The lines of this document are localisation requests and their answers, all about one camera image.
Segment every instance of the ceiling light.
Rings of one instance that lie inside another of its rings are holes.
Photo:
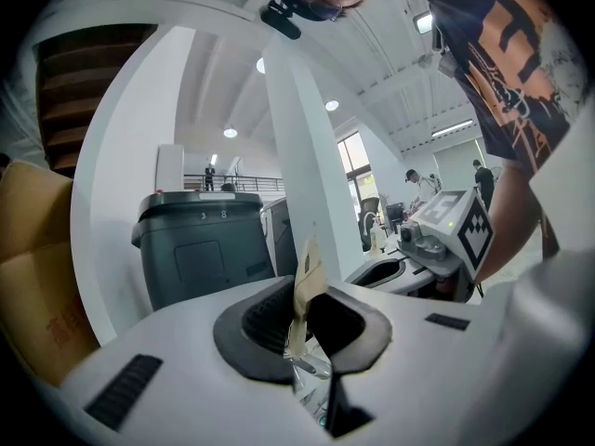
[[[229,129],[225,129],[225,130],[223,131],[223,135],[224,135],[226,138],[234,138],[235,136],[237,136],[237,135],[238,135],[238,131],[237,131],[237,130],[235,130],[233,127],[230,127]]]
[[[424,34],[431,31],[433,20],[434,17],[432,14],[427,11],[426,13],[422,13],[413,18],[413,23],[416,25],[417,31]]]
[[[472,124],[473,124],[473,119],[469,119],[468,121],[465,121],[464,123],[460,123],[460,124],[457,124],[457,125],[451,125],[450,127],[446,127],[445,129],[440,129],[440,130],[437,130],[436,132],[432,132],[431,133],[431,136],[433,138],[436,138],[436,137],[441,136],[443,134],[447,134],[448,132],[452,132],[452,131],[457,130],[457,129],[460,129],[462,127],[467,127],[467,126],[472,125]]]
[[[257,61],[257,70],[260,74],[264,74],[264,58]]]
[[[324,104],[326,110],[329,112],[335,111],[338,108],[338,101],[337,100],[329,100],[326,104]]]

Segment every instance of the black t-shirt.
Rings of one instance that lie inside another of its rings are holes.
[[[491,197],[494,193],[494,174],[489,168],[481,167],[475,172],[475,183],[480,184],[482,197]]]
[[[428,0],[460,69],[487,151],[532,177],[590,87],[580,52],[544,0]],[[558,250],[542,216],[544,256]]]

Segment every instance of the wooden stair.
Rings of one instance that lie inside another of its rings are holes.
[[[120,69],[154,25],[107,25],[39,44],[37,116],[50,168],[73,177],[86,131]]]

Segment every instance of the ceiling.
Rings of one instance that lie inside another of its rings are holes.
[[[73,25],[132,21],[198,28],[180,91],[177,142],[188,152],[216,152],[222,164],[238,156],[273,158],[266,81],[256,70],[271,34],[258,17],[268,1],[52,0],[35,37]],[[410,153],[430,141],[433,130],[476,118],[456,82],[436,71],[430,34],[414,26],[414,16],[427,10],[426,0],[368,0],[337,22],[294,17],[303,33],[295,45],[310,59],[323,98],[340,103],[329,113],[338,138],[363,123],[393,152]],[[32,92],[34,66],[21,66],[33,67],[24,72]],[[237,138],[223,137],[228,126]]]
[[[256,14],[268,0],[259,0],[257,6],[256,0],[222,1]],[[427,10],[426,0],[368,0],[337,22],[295,17],[302,39],[315,41],[335,60],[341,82],[358,95],[400,151],[431,140],[437,128],[474,117],[458,84],[435,70],[436,58],[429,69],[418,64],[421,57],[431,55],[431,36],[420,35],[413,18]],[[274,152],[265,76],[256,69],[260,56],[249,45],[196,34],[178,113],[177,138],[187,150]],[[337,98],[324,73],[315,72],[315,77],[325,100]],[[348,106],[329,113],[339,136],[358,124]],[[237,139],[223,137],[229,126],[238,131]]]

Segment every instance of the person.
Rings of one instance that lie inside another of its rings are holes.
[[[209,164],[208,167],[205,169],[205,190],[208,191],[209,187],[211,191],[215,191],[213,189],[213,176],[215,175],[215,168],[213,168],[213,164]]]
[[[483,204],[485,209],[490,211],[494,195],[494,174],[489,168],[482,167],[482,163],[477,159],[473,161],[473,167],[475,168],[475,183],[479,185]]]
[[[9,164],[10,157],[8,157],[5,153],[0,152],[0,180],[2,180],[2,177],[4,176]]]
[[[419,192],[419,195],[413,202],[411,214],[418,211],[424,203],[429,202],[431,197],[439,191],[436,183],[432,179],[421,176],[413,168],[407,170],[407,173],[405,174],[405,182],[416,183]]]
[[[283,0],[314,21],[363,0]],[[490,217],[495,238],[476,282],[506,265],[541,221],[544,257],[558,244],[529,180],[575,121],[590,92],[584,60],[545,0],[428,0],[456,61],[454,77],[475,110],[487,152],[505,159]]]

